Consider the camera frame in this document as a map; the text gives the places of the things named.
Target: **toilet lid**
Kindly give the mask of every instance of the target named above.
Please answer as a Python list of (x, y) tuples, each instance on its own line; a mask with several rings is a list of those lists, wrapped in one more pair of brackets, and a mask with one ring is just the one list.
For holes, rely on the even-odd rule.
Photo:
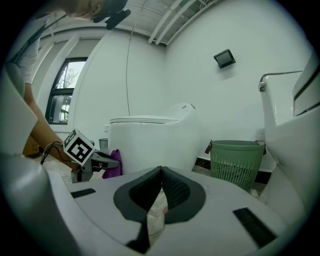
[(113, 123), (151, 123), (151, 124), (167, 124), (175, 122), (177, 119), (159, 116), (159, 115), (136, 115), (136, 116), (125, 116), (110, 120), (110, 124)]

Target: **green laundry basket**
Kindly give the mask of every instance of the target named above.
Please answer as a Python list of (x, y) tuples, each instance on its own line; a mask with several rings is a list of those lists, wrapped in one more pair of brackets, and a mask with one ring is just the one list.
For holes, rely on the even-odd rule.
[(255, 181), (265, 145), (255, 141), (211, 141), (211, 175), (248, 191)]

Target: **white toilet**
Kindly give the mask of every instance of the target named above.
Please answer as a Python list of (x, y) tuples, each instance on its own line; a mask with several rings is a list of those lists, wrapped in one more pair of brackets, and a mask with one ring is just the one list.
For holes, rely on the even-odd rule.
[(191, 171), (200, 145), (200, 122), (193, 105), (180, 103), (161, 115), (110, 120), (110, 151), (119, 149), (123, 174), (156, 166)]
[(261, 92), (265, 142), (277, 165), (260, 195), (287, 224), (303, 220), (313, 207), (320, 184), (319, 65), (313, 56), (303, 72), (265, 75)]

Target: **person's arm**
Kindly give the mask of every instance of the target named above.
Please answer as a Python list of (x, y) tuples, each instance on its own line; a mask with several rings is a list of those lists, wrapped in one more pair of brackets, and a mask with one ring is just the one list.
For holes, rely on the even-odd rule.
[[(38, 107), (37, 103), (35, 102), (31, 84), (26, 83), (25, 84), (25, 93), (24, 93), (24, 101), (27, 103), (27, 105), (31, 108), (33, 113), (38, 117), (38, 121), (36, 122), (32, 132), (31, 137), (42, 147), (43, 149), (46, 148), (46, 146), (53, 142), (60, 142), (63, 141), (58, 137), (58, 135), (51, 129), (50, 125), (48, 124), (47, 120), (45, 119), (44, 115), (42, 114), (40, 108)], [(54, 144), (55, 147), (59, 149), (59, 152), (61, 154), (61, 157), (63, 161), (60, 158), (60, 155), (56, 148), (52, 148), (50, 151), (50, 155), (55, 157), (60, 162), (66, 164), (73, 170), (77, 170), (80, 168), (80, 166), (77, 163), (72, 163), (71, 158), (64, 152), (63, 146), (59, 144)]]

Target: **window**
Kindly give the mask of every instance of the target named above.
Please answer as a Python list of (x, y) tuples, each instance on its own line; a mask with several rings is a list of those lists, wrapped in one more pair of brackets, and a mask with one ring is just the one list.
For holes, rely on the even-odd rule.
[(69, 107), (77, 80), (87, 58), (68, 58), (63, 63), (50, 92), (45, 118), (50, 125), (67, 125)]

